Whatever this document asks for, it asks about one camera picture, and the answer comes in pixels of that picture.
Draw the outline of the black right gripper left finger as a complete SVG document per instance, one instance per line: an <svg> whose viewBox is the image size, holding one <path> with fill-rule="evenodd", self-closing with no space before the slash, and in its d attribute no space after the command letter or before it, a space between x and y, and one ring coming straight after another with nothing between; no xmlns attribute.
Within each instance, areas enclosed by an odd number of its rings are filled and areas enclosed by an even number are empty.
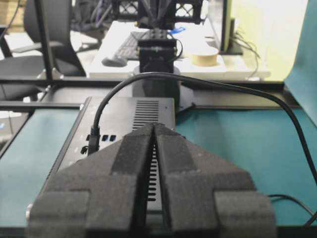
<svg viewBox="0 0 317 238"><path fill-rule="evenodd" d="M152 124L57 172L31 209L30 238L138 238L145 227Z"/></svg>

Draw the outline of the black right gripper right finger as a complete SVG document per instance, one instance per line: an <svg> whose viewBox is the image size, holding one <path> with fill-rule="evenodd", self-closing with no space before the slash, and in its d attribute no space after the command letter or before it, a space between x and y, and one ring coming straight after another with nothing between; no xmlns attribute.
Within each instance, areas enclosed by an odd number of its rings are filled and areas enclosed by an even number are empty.
<svg viewBox="0 0 317 238"><path fill-rule="evenodd" d="M154 130L163 214L174 237L276 237L271 201L246 170L162 124Z"/></svg>

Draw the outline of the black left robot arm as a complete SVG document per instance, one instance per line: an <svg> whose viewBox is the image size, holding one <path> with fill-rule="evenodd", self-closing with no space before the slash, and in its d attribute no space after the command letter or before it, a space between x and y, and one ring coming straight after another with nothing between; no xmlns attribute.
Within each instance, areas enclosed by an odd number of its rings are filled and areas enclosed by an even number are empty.
<svg viewBox="0 0 317 238"><path fill-rule="evenodd" d="M138 40L139 66L134 73L179 73L174 67L177 40L167 37L168 30L176 22L200 23L200 0L140 0L138 2L137 27L148 30L145 39ZM173 98L175 109L180 109L180 82L156 76L132 84L134 97Z"/></svg>

